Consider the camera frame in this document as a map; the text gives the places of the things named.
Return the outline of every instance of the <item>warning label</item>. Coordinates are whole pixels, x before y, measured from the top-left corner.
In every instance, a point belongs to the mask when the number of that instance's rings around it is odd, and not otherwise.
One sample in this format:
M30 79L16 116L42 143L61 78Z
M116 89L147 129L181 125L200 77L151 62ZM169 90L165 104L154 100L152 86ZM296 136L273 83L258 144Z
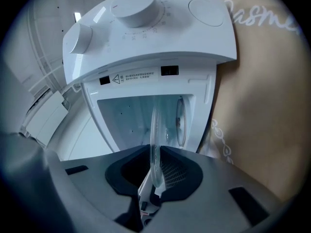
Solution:
M112 74L110 78L112 79L112 84L114 85L158 81L158 67L149 67L125 71L117 75Z

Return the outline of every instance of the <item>warning triangle symbol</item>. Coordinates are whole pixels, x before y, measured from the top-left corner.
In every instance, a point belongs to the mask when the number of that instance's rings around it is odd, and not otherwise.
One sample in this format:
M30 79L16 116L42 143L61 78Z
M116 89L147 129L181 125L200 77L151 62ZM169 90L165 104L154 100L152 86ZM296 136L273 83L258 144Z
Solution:
M112 81L120 84L119 75L117 75Z

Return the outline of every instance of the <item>label sticker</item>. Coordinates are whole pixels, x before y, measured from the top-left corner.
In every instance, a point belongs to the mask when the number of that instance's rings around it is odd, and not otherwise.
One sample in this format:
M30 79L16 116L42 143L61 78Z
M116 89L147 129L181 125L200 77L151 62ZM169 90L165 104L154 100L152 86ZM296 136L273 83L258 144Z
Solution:
M142 69L134 69L109 75L112 84L115 86L133 83L145 83L158 81L158 68L149 67Z

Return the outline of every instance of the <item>round button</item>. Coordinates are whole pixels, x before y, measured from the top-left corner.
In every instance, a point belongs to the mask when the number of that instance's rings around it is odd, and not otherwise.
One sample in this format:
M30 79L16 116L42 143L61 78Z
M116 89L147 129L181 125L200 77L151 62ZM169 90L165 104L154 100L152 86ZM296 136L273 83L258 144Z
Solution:
M224 21L222 11L207 0L192 0L189 10L196 19L209 26L218 27Z
M156 0L114 0L110 11L125 26L136 28L155 19L159 6Z
M92 28L75 23L64 38L64 46L69 53L84 53L92 39Z

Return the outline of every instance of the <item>ceiling light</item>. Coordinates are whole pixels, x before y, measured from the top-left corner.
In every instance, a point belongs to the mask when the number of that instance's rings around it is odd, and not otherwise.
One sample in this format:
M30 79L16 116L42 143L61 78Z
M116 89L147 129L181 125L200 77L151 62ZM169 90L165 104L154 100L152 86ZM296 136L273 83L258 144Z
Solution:
M74 20L75 20L75 22L77 22L80 19L81 19L81 14L79 12L75 12L74 13Z

